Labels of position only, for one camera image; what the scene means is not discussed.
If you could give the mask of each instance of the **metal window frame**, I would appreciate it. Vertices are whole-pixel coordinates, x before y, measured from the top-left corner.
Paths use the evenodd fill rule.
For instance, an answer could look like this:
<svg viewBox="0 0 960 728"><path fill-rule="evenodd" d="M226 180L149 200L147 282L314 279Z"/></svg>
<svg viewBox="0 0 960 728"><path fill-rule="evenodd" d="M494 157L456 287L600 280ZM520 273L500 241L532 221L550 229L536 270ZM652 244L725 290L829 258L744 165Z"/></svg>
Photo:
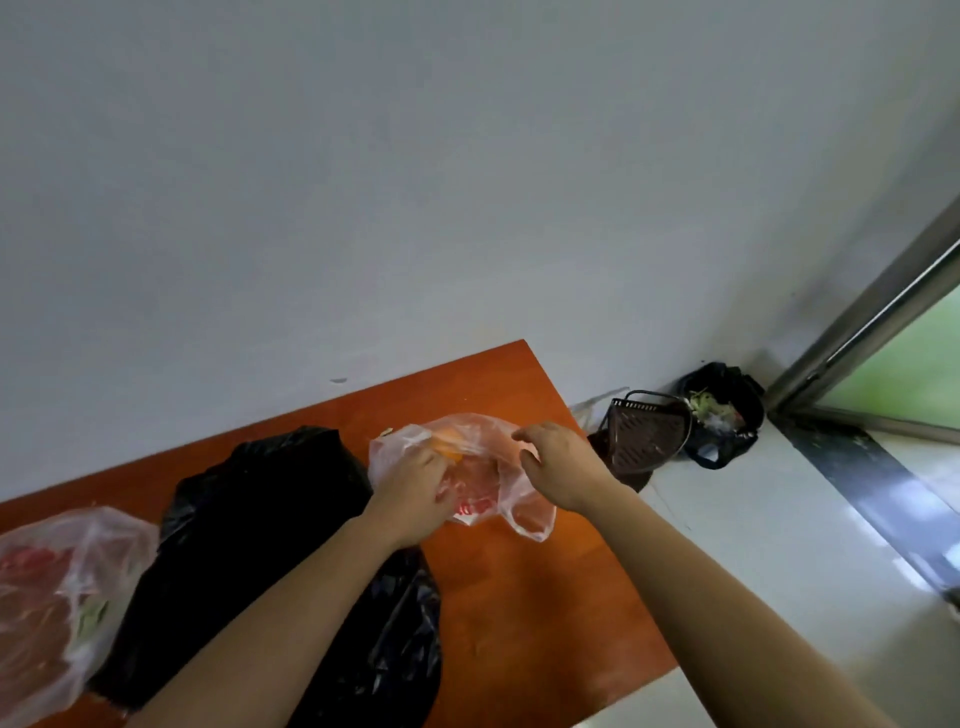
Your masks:
<svg viewBox="0 0 960 728"><path fill-rule="evenodd" d="M768 412L960 444L960 429L817 406L815 402L960 285L957 197L767 389Z"/></svg>

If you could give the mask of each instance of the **hand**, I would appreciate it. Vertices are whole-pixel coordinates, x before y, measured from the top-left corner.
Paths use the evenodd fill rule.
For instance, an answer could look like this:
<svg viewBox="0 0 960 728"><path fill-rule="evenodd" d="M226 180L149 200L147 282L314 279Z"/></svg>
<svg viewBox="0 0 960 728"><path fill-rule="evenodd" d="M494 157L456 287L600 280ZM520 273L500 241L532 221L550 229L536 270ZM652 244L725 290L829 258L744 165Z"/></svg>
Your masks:
<svg viewBox="0 0 960 728"><path fill-rule="evenodd" d="M583 514L594 497L618 484L590 444L580 435L554 423L521 427L515 440L537 448L520 453L520 465L534 488L554 505Z"/></svg>
<svg viewBox="0 0 960 728"><path fill-rule="evenodd" d="M415 546L457 509L456 493L438 494L450 465L432 449L407 450L373 491L360 518L391 551Z"/></svg>

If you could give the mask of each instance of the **left arm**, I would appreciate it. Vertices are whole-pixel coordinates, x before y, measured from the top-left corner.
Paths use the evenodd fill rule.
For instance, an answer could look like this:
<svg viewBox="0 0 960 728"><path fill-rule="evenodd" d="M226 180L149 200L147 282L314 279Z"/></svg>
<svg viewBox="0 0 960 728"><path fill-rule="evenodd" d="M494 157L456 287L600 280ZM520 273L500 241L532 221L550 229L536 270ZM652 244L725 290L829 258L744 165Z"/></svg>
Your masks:
<svg viewBox="0 0 960 728"><path fill-rule="evenodd" d="M211 640L129 728L286 725L348 612L394 551L432 533L455 508L437 501L449 461L411 450L361 516L275 583Z"/></svg>

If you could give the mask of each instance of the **green outside view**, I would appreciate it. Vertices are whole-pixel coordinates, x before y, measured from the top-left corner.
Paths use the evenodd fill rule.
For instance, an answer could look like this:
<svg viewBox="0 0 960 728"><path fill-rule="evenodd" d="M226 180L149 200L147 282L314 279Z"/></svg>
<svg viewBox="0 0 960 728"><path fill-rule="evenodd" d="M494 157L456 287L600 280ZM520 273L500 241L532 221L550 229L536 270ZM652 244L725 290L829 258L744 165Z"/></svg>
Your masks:
<svg viewBox="0 0 960 728"><path fill-rule="evenodd" d="M887 342L819 403L960 429L960 288Z"/></svg>

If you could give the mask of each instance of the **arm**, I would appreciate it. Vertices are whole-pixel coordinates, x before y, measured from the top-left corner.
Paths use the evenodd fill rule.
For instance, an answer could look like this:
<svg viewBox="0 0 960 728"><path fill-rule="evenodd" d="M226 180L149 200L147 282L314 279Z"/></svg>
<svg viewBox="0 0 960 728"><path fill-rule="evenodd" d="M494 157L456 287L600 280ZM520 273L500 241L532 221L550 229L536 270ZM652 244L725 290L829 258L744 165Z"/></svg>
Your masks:
<svg viewBox="0 0 960 728"><path fill-rule="evenodd" d="M449 461L412 450L323 546L234 619L128 724L130 728L286 725L340 625L387 557L453 513L437 501Z"/></svg>
<svg viewBox="0 0 960 728"><path fill-rule="evenodd" d="M515 439L534 487L603 536L722 728L892 728L831 662L630 488L589 444L544 423Z"/></svg>

